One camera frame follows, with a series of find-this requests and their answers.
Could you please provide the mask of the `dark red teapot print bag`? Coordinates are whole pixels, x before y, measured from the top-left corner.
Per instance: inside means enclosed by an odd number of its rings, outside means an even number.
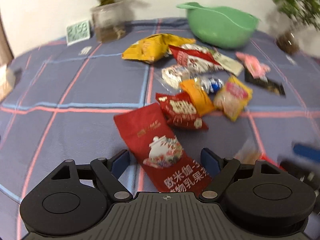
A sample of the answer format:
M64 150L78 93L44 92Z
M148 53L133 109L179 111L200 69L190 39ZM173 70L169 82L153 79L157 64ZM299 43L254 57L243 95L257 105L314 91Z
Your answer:
M187 156L167 125L160 105L114 116L121 138L159 192L199 195L212 181L206 169Z

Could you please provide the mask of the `orange small snack packet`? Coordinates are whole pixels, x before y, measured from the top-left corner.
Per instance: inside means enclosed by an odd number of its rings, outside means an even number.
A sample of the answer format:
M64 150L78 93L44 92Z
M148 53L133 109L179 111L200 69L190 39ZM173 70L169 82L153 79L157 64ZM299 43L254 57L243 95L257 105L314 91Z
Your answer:
M189 94L199 116L209 114L215 109L208 94L194 79L182 81L180 83L180 88Z

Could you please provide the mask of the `yellow pink snack packet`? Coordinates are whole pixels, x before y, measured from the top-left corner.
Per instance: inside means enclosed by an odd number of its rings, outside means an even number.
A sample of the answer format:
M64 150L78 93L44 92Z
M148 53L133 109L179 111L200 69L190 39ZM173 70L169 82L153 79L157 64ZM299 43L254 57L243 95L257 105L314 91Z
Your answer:
M252 99L253 90L244 85L238 78L231 76L214 96L213 105L223 111L224 115L235 122Z

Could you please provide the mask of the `black snack packet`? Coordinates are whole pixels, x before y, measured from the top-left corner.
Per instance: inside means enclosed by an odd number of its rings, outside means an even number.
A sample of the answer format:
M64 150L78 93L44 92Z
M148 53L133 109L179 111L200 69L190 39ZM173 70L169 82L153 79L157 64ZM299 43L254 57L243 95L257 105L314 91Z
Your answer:
M267 90L278 96L286 96L282 83L278 83L276 81L268 79L267 77L254 78L248 70L245 70L245 81L252 85L263 88L264 90Z

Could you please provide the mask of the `small red nut packet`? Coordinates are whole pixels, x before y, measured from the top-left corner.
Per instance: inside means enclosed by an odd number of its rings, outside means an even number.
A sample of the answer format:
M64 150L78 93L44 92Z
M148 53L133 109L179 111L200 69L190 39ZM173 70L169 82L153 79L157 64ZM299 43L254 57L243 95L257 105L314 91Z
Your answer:
M162 113L171 127L188 130L208 130L188 93L176 95L156 93L156 100L160 104Z

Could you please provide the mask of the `clear wrapped blue candy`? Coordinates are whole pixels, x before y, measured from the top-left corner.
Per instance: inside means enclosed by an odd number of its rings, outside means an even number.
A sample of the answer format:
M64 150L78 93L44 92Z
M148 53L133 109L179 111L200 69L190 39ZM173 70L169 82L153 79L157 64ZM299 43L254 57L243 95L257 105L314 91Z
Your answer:
M221 79L218 79L214 76L202 76L199 78L199 85L207 94L216 94L223 88L224 83Z

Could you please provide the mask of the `blue plaid tablecloth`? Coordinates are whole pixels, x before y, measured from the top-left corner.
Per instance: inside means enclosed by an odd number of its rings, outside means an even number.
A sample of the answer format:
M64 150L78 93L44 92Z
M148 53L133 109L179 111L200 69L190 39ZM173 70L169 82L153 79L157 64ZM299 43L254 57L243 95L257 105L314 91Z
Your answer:
M154 103L156 93L166 92L158 77L174 59L148 65L121 54L153 34L191 38L187 20L135 21L126 27L121 40L99 44L91 38L68 46L59 39L10 65L22 76L1 103L2 239L25 235L20 202L49 172L66 159L87 164L125 149L113 117ZM253 86L253 98L236 122L214 112L204 117L207 131L176 131L186 153L199 160L207 147L229 158L250 139L273 161L289 158L319 171L318 164L292 150L295 142L319 146L319 65L304 53L287 56L261 32L242 51L268 65L268 78L281 83L286 95Z

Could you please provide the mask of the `beige snack packet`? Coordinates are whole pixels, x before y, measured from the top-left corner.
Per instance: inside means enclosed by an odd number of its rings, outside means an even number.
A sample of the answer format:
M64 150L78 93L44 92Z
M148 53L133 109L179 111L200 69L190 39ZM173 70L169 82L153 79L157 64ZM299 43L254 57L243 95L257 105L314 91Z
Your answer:
M214 60L218 62L224 68L224 70L232 73L235 76L239 76L244 70L244 67L240 62L227 57L218 51L214 51L212 55Z

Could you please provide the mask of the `clear wrapped white snack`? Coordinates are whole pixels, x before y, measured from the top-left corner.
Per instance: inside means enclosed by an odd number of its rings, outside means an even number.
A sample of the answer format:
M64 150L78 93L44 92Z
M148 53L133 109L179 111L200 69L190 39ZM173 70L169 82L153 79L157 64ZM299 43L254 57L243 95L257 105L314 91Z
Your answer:
M174 64L156 70L155 77L167 91L173 93L181 90L180 83L189 80L191 73L186 67Z

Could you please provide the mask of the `red white snack bag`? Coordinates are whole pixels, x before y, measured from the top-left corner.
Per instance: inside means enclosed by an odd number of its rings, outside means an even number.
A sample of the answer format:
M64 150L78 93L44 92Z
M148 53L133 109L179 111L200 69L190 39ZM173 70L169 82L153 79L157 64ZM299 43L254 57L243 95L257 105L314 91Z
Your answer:
M218 63L210 50L196 44L184 44L180 47L169 45L169 50L177 64L186 67L190 72L208 73L224 70Z

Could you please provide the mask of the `yellow chips bag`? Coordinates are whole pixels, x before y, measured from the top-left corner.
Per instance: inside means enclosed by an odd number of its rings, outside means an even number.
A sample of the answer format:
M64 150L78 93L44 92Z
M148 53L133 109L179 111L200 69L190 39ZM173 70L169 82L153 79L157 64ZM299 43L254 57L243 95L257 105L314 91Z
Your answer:
M143 61L152 64L167 54L169 46L179 47L184 44L195 44L194 38L185 38L172 34L155 34L132 44L122 53L124 60Z

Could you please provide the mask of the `leafy plant in glass vase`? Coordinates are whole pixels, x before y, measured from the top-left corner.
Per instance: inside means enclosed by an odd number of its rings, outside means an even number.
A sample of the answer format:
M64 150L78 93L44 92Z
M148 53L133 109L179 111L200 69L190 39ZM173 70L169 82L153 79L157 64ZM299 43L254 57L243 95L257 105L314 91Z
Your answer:
M313 27L319 31L319 0L272 0L277 12L287 16L290 26L276 38L276 45L285 53L293 55L299 51L295 35Z

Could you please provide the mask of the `small digital clock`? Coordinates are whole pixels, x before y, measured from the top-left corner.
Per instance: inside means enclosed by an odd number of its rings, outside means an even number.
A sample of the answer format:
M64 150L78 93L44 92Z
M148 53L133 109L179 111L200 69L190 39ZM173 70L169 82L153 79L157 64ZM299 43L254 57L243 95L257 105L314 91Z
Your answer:
M70 25L67 27L66 31L67 46L71 46L75 43L88 40L91 37L90 21L86 20Z

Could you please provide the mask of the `green plastic basin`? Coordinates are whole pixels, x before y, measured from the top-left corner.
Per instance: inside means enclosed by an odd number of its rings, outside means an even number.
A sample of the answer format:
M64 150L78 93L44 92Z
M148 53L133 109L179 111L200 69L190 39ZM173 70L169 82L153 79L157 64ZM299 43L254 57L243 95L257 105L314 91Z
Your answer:
M197 2L176 5L186 10L189 28L204 43L222 49L245 46L259 25L259 18L231 7L203 7Z

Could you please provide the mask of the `bamboo plant in glass jar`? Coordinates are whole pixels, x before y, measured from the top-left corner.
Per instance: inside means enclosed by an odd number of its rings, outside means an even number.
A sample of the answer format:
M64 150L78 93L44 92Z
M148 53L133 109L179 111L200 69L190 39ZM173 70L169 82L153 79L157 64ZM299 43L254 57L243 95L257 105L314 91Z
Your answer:
M97 41L107 43L126 35L123 0L97 0L91 9L92 23Z

